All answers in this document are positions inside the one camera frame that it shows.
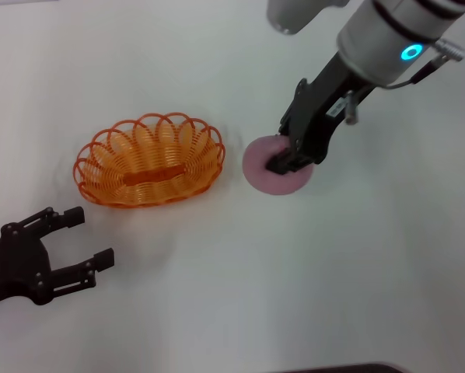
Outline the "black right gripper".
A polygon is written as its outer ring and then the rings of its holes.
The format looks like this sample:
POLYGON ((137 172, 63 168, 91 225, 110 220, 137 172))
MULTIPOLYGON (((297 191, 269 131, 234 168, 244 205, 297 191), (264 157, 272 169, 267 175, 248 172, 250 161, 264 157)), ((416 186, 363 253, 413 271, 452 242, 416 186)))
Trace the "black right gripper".
POLYGON ((338 54, 312 82, 302 79, 280 120, 278 132, 288 138, 288 148, 272 156, 266 170, 286 175, 320 164, 333 133, 346 119, 346 106, 355 109, 374 88, 351 71, 338 54))

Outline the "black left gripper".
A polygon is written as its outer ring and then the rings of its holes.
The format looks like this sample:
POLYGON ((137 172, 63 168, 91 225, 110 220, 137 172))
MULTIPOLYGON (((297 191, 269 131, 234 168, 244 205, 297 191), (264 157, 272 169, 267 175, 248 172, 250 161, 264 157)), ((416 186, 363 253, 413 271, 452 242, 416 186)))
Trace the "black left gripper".
POLYGON ((55 298, 94 288, 96 272, 114 266, 113 249, 105 249, 81 263, 52 270, 47 250, 40 241, 52 232, 84 223, 82 207, 62 214, 47 207, 22 220, 22 225, 4 225, 0 237, 0 302, 24 297, 36 305, 46 305, 55 298))

